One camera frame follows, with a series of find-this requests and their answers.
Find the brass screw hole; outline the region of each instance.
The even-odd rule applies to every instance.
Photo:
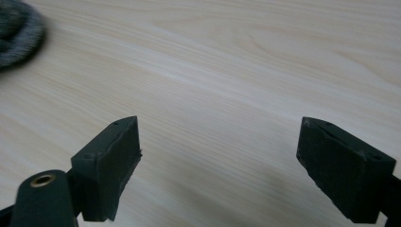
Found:
[[[31,187],[43,187],[56,179],[54,174],[46,174],[35,178],[32,182],[30,182]]]

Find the gray knitted cloth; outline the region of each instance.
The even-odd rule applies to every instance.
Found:
[[[29,57],[44,38],[41,15],[20,0],[0,0],[0,69]]]

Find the gray fabric object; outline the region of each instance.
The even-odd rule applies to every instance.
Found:
[[[44,38],[42,16],[20,0],[0,0],[0,69],[23,61]]]

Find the wood grain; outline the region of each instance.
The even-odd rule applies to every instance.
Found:
[[[295,158],[304,115],[401,161],[400,1],[27,2],[47,40],[0,76],[1,207],[129,115],[143,161],[80,226],[355,226]]]

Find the wooden table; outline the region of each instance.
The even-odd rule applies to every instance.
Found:
[[[116,220],[80,226],[356,226],[295,157],[305,115],[401,161],[398,0],[27,2],[47,40],[0,76],[1,207],[130,115]]]

